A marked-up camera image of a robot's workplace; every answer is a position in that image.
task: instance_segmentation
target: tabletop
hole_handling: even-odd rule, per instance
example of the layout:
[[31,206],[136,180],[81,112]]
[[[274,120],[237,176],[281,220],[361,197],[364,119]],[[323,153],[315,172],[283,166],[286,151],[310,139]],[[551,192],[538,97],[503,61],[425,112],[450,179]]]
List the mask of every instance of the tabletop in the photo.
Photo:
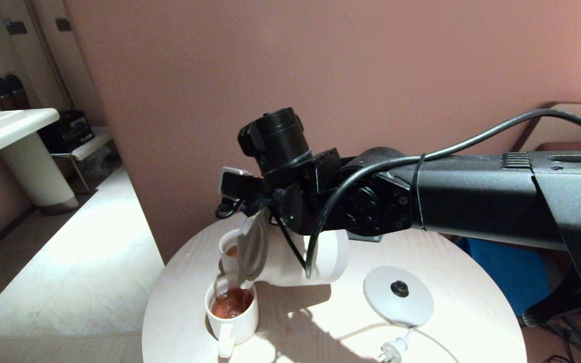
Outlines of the tabletop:
[[[145,363],[217,361],[203,298],[219,275],[219,239],[244,220],[237,214],[206,227],[165,267],[143,321]],[[230,362],[378,361],[381,345],[406,333],[364,297],[364,278],[378,266],[409,271],[434,297],[434,315],[413,334],[404,361],[526,362],[516,317],[490,276],[444,237],[414,229],[386,234],[380,243],[351,241],[348,266],[331,285],[257,282],[259,326],[235,346]]]

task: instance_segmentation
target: floor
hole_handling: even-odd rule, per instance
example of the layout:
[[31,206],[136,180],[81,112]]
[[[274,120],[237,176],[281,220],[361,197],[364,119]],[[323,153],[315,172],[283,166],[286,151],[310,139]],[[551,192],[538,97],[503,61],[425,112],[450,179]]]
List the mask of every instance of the floor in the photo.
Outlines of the floor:
[[163,267],[122,167],[76,212],[34,212],[0,241],[0,361],[142,361]]

